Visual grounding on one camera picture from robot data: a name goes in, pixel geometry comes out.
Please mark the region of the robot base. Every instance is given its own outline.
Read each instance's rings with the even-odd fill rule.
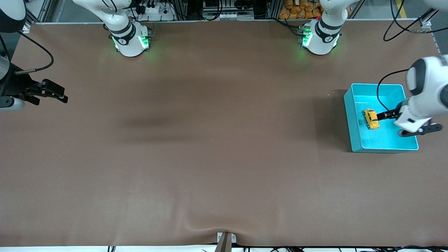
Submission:
[[[112,38],[115,42],[117,52],[121,52],[121,54],[126,57],[136,57],[144,51],[149,51],[149,46],[151,43],[151,30],[148,30],[148,27],[138,22],[132,23],[135,25],[136,32],[127,45],[122,45],[119,41]]]
[[[337,39],[339,38],[339,35],[333,39],[330,37],[333,41],[330,43],[325,43],[322,41],[322,39],[317,36],[317,32],[315,30],[316,23],[318,22],[317,19],[312,20],[311,22],[305,24],[304,26],[309,26],[310,31],[308,32],[308,38],[307,41],[305,41],[302,38],[302,47],[308,49],[310,52],[317,54],[317,55],[324,55],[329,53],[333,47],[336,46]]]

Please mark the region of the table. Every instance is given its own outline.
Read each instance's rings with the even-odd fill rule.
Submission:
[[[55,64],[32,77],[69,103],[0,115],[0,244],[447,245],[446,130],[350,150],[350,84],[437,55],[431,35],[383,42],[388,24],[347,22],[315,56],[275,22],[164,23],[136,58],[101,25],[33,25]],[[48,60],[21,38],[13,63]]]

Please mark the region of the yellow tape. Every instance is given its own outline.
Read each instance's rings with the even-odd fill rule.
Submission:
[[[395,2],[396,2],[396,7],[399,8],[401,5],[401,0],[395,0]],[[400,10],[400,16],[401,16],[401,18],[407,18],[404,6]]]

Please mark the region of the electrical outlet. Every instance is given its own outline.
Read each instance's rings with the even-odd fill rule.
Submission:
[[[154,8],[146,7],[146,14],[159,14],[160,5],[156,4]]]

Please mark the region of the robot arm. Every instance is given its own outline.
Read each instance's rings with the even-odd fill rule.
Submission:
[[[123,8],[131,0],[73,0],[101,19],[112,34],[115,47],[124,56],[134,57],[149,49],[148,28],[131,22]]]
[[[409,133],[422,135],[428,128],[426,122],[448,113],[448,55],[414,62],[407,72],[406,86],[412,96],[398,105],[394,123]]]
[[[0,1],[0,32],[13,33],[21,31],[26,22],[26,8],[24,0]],[[7,50],[3,39],[1,43]],[[67,103],[65,89],[51,80],[44,79],[37,82],[31,79],[27,71],[10,62],[8,52],[0,56],[0,110],[19,110],[25,106],[25,101],[39,105],[36,96],[52,97]]]
[[[310,33],[303,47],[317,55],[329,53],[336,46],[341,27],[347,20],[347,7],[359,0],[321,0],[325,10],[320,20],[312,20],[305,26],[310,27]]]

